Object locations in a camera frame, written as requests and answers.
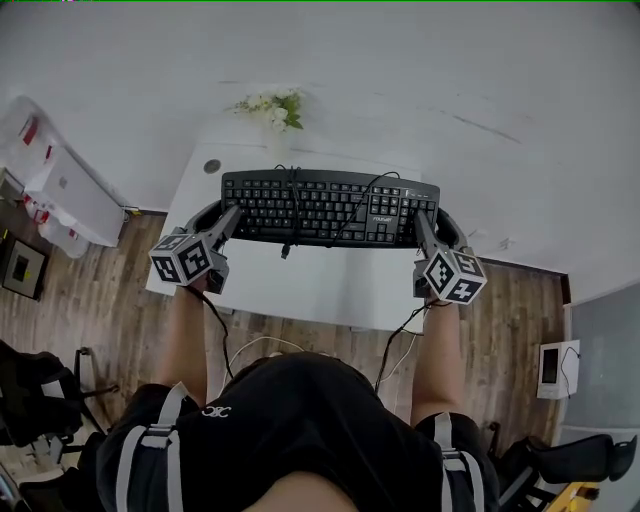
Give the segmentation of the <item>black bag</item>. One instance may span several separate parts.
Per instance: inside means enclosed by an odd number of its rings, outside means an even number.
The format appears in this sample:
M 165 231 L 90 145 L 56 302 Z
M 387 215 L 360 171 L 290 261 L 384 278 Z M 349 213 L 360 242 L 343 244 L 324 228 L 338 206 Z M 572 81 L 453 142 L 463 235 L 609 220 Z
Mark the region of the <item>black bag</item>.
M 60 476 L 21 483 L 21 512 L 106 512 L 97 489 L 97 451 L 106 436 L 92 433 L 83 445 L 62 445 L 56 455 L 78 454 Z

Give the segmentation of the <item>white box cabinet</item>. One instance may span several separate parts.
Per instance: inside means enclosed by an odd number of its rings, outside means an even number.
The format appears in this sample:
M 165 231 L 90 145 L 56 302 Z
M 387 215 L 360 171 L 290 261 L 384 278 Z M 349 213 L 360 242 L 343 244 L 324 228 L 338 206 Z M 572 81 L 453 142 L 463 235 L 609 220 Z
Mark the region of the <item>white box cabinet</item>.
M 65 148 L 52 148 L 42 170 L 24 185 L 24 192 L 89 242 L 118 245 L 123 209 Z

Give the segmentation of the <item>black office chair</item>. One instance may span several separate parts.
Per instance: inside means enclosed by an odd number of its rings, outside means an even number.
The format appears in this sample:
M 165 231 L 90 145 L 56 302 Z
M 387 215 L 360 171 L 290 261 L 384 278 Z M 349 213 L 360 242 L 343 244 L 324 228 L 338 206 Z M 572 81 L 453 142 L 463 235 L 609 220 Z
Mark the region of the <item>black office chair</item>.
M 102 430 L 86 400 L 119 387 L 81 389 L 81 358 L 89 354 L 77 349 L 68 368 L 49 352 L 21 353 L 0 340 L 0 446 L 23 448 L 41 437 L 68 445 L 84 419 Z

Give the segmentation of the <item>white flower bouquet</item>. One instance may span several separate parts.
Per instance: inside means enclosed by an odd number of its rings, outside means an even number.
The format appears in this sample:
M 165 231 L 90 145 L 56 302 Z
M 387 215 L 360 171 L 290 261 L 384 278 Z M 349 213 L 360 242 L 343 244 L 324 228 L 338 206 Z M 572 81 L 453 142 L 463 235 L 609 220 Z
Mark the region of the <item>white flower bouquet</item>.
M 301 122 L 303 99 L 304 94 L 298 88 L 267 90 L 247 95 L 227 111 L 252 116 L 271 130 L 284 133 L 291 129 L 304 129 Z

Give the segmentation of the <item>person's black shirt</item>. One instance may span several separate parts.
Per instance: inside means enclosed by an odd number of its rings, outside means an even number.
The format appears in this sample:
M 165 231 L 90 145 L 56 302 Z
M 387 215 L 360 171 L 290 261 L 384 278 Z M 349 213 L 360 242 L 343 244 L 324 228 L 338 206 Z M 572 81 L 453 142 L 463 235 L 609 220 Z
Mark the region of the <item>person's black shirt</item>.
M 498 512 L 492 463 L 467 416 L 410 426 L 343 362 L 300 352 L 242 370 L 198 406 L 182 385 L 133 396 L 97 455 L 107 512 L 244 512 L 311 473 L 360 512 Z

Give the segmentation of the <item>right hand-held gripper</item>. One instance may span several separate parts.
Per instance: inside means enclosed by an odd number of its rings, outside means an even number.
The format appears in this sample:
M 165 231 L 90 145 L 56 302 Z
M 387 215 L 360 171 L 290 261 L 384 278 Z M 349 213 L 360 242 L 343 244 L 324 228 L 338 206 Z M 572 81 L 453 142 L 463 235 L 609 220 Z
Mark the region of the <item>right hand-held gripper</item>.
M 426 212 L 418 210 L 414 216 L 414 232 L 418 247 L 427 259 L 415 262 L 413 296 L 470 304 L 486 285 L 487 277 L 475 255 L 455 251 L 470 249 L 458 224 L 440 208 L 436 234 Z M 450 249 L 442 250 L 443 244 Z

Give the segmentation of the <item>black keyboard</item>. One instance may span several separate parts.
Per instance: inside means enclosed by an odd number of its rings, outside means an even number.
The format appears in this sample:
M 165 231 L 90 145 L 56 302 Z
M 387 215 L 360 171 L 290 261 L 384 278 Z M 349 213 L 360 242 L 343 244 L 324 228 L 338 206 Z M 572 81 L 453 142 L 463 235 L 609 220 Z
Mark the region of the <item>black keyboard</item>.
M 436 224 L 440 189 L 381 175 L 282 166 L 227 172 L 223 209 L 242 209 L 235 238 L 325 248 L 415 248 L 418 210 Z

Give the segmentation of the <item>black padded chair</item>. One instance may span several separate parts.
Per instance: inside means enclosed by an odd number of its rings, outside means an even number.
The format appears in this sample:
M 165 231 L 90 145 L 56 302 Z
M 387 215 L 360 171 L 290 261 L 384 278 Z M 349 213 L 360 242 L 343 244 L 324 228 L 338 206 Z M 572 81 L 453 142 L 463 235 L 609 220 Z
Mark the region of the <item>black padded chair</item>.
M 500 425 L 491 428 L 494 435 L 488 455 L 499 480 L 499 512 L 543 512 L 556 496 L 539 488 L 539 480 L 548 484 L 619 481 L 631 468 L 638 445 L 637 437 L 616 443 L 608 434 L 558 446 L 529 436 L 498 456 Z

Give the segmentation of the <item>person's left forearm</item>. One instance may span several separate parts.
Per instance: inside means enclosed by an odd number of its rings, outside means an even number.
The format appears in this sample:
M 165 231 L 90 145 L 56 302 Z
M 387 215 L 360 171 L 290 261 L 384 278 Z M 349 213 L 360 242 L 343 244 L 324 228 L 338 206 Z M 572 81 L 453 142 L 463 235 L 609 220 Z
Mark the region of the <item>person's left forearm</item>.
M 169 386 L 182 383 L 194 401 L 203 406 L 208 395 L 205 346 L 205 310 L 201 293 L 178 287 L 172 299 L 166 333 L 166 355 L 159 380 Z

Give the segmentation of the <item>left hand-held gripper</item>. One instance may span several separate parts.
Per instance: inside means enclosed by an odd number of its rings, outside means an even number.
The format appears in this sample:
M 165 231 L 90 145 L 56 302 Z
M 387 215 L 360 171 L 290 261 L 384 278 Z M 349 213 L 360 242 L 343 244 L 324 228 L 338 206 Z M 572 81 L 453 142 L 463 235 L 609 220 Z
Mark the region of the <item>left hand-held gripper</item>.
M 221 294 L 229 275 L 227 258 L 221 249 L 232 238 L 241 218 L 242 209 L 238 205 L 223 213 L 222 202 L 218 200 L 186 223 L 187 232 L 162 237 L 149 252 L 160 280 L 186 287 L 205 276 L 206 290 Z

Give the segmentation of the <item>black framed box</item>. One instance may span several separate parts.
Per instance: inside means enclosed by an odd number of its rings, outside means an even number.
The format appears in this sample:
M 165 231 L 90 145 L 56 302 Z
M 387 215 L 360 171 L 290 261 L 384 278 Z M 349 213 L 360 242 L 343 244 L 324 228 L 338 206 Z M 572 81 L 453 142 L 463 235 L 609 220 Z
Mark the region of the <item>black framed box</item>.
M 39 301 L 49 257 L 18 238 L 0 243 L 0 287 Z

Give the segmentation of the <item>person's right forearm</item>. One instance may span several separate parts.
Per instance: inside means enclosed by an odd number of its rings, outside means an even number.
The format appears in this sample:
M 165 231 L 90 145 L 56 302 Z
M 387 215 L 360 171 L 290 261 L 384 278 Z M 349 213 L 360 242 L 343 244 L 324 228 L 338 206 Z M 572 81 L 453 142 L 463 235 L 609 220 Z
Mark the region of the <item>person's right forearm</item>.
M 442 412 L 462 412 L 464 382 L 458 305 L 436 301 L 426 313 L 418 346 L 410 424 Z

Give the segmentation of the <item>small clear plastic bag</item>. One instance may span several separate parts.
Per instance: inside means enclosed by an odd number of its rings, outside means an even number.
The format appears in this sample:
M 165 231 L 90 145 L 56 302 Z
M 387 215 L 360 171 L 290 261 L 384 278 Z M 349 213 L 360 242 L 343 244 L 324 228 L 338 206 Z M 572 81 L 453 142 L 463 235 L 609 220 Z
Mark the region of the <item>small clear plastic bag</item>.
M 23 198 L 27 215 L 34 221 L 42 238 L 61 249 L 69 258 L 81 258 L 89 248 L 89 242 L 58 219 L 30 196 Z

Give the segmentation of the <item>white box device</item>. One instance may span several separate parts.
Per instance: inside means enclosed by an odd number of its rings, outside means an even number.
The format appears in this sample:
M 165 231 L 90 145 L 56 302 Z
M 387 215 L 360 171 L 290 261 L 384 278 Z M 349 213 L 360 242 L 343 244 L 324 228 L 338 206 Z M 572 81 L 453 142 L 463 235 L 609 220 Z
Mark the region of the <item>white box device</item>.
M 561 400 L 577 392 L 580 341 L 542 344 L 539 347 L 537 397 Z

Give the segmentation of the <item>white vase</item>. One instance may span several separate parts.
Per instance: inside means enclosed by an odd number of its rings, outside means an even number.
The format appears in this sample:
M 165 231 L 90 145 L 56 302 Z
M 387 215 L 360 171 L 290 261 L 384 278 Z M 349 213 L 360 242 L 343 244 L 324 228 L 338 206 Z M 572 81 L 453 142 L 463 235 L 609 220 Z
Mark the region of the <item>white vase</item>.
M 284 160 L 290 151 L 290 133 L 267 127 L 264 132 L 264 143 L 268 153 L 277 160 Z

